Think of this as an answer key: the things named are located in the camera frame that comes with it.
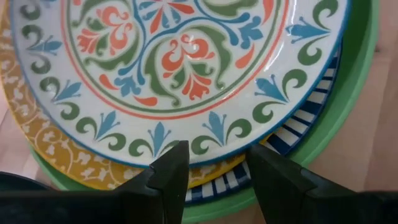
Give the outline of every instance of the black holder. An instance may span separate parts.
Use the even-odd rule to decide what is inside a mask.
[[[260,144],[246,159],[267,224],[398,223],[397,192],[355,193]],[[180,141],[112,191],[2,191],[0,224],[179,224],[188,165],[188,142]]]
[[[260,144],[246,160],[267,224],[398,223],[398,192],[353,192]]]

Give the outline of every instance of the yellow plate with white floral pattern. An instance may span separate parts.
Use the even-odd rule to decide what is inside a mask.
[[[54,168],[94,189],[113,189],[142,169],[107,160],[74,143],[43,113],[24,81],[12,46],[8,4],[0,28],[1,81],[9,108],[29,142]],[[189,188],[211,181],[244,160],[244,155],[190,169]]]

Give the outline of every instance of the ceramic plate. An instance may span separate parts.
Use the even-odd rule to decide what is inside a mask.
[[[312,91],[310,97],[300,106],[300,109],[287,122],[271,134],[265,146],[286,156],[294,151],[305,138],[308,131],[315,124],[318,116],[325,107],[327,99],[333,89],[340,64],[341,47],[329,64],[326,74]],[[246,161],[240,163],[233,170],[212,180],[209,183],[194,187],[187,192],[187,203],[203,203],[224,197],[250,185],[250,172]]]
[[[45,113],[138,167],[180,139],[198,165],[271,133],[319,81],[348,15],[348,0],[11,2]]]
[[[95,189],[112,189],[140,173],[142,169],[117,164],[82,149],[51,124],[34,100],[16,63],[7,13],[3,14],[0,25],[2,86],[14,118],[37,152],[57,170]],[[244,156],[237,155],[216,164],[191,168],[189,187],[221,176],[243,159]]]

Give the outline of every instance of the blue fleur-de-lis motif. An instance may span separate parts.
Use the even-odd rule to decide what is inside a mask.
[[[158,156],[160,148],[162,147],[164,141],[167,136],[171,133],[171,130],[166,131],[162,122],[157,123],[154,132],[148,130],[150,134],[150,138],[152,138],[152,142],[154,143],[154,157]]]
[[[222,146],[225,145],[224,140],[224,122],[225,122],[226,114],[222,117],[216,114],[213,111],[210,111],[209,114],[209,125],[203,123],[202,126],[209,129],[219,140]]]
[[[58,0],[40,0],[40,1],[44,4],[44,6],[45,6],[46,8],[49,8],[49,7],[50,7],[50,3],[56,2],[56,1],[58,1]]]
[[[274,74],[271,75],[271,80],[272,83],[265,78],[258,78],[256,80],[256,85],[262,91],[262,93],[255,92],[254,96],[259,96],[259,95],[269,96],[287,103],[286,98],[283,96],[278,86],[276,85]]]
[[[248,49],[250,47],[251,40],[258,40],[263,38],[263,34],[259,29],[255,29],[261,23],[261,18],[254,16],[252,22],[246,24],[244,27],[239,28],[242,37],[241,47]]]
[[[105,133],[107,133],[111,128],[120,124],[120,122],[115,122],[116,120],[116,112],[112,111],[104,118],[104,113],[101,113],[101,124],[99,125],[99,130],[95,139],[99,139]]]
[[[300,16],[299,21],[302,24],[294,24],[294,25],[290,25],[285,28],[289,34],[291,34],[295,37],[298,37],[297,39],[292,40],[292,44],[294,44],[297,41],[300,41],[302,39],[315,37],[318,35],[324,35],[324,34],[328,34],[330,32],[328,30],[316,28],[315,26],[305,22],[304,17],[302,17],[302,16]]]
[[[79,97],[80,93],[77,93],[80,90],[81,87],[81,82],[75,82],[73,84],[70,84],[70,80],[67,80],[67,84],[63,88],[63,90],[53,98],[53,102],[57,102],[60,100],[64,100],[67,98],[72,98],[72,97]]]
[[[62,42],[52,40],[53,35],[50,35],[47,40],[39,42],[34,46],[28,48],[28,50],[33,50],[37,52],[46,52],[52,55],[57,55],[57,50],[61,47]]]

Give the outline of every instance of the orange ring line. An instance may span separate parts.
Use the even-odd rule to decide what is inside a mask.
[[[62,0],[61,2],[62,7],[65,5],[65,0]],[[286,16],[287,16],[287,11],[289,9],[289,0],[285,0],[285,7],[284,7],[284,16],[281,22],[281,26],[279,27],[278,33],[277,33],[277,38],[274,41],[274,43],[272,44],[272,47],[270,49],[270,51],[268,52],[266,58],[264,59],[264,61],[260,64],[260,66],[257,68],[257,70],[254,72],[253,75],[251,75],[250,78],[248,78],[239,88],[235,89],[235,91],[233,91],[232,93],[228,94],[226,97],[224,97],[222,100],[218,101],[217,103],[210,105],[206,108],[200,109],[198,111],[194,111],[188,114],[181,114],[181,115],[175,115],[175,116],[149,116],[149,115],[143,115],[143,114],[139,114],[139,113],[135,113],[132,111],[128,111],[125,110],[124,108],[121,108],[118,105],[115,105],[113,102],[108,101],[106,98],[103,98],[101,96],[101,94],[99,94],[85,79],[85,76],[81,73],[80,69],[78,68],[77,64],[75,63],[74,59],[73,59],[73,55],[70,52],[70,48],[69,48],[69,44],[66,41],[67,40],[67,35],[65,32],[65,11],[62,9],[61,10],[61,31],[62,31],[62,36],[63,36],[63,41],[65,44],[65,48],[67,50],[68,56],[72,62],[73,67],[75,68],[77,74],[80,76],[80,78],[82,79],[83,83],[100,99],[102,99],[106,104],[112,106],[113,108],[122,111],[123,113],[129,114],[129,115],[133,115],[136,116],[138,118],[145,118],[145,119],[157,119],[157,120],[168,120],[168,119],[180,119],[180,118],[186,118],[189,116],[193,116],[202,112],[206,112],[214,107],[219,106],[220,104],[224,103],[225,101],[227,101],[228,99],[232,98],[233,96],[235,96],[236,94],[238,94],[250,81],[253,80],[253,78],[262,70],[262,68],[266,65],[266,63],[269,61],[269,59],[271,58],[272,53],[274,52],[275,48],[277,47],[277,43],[282,35],[283,29],[284,29],[284,24],[286,22]]]

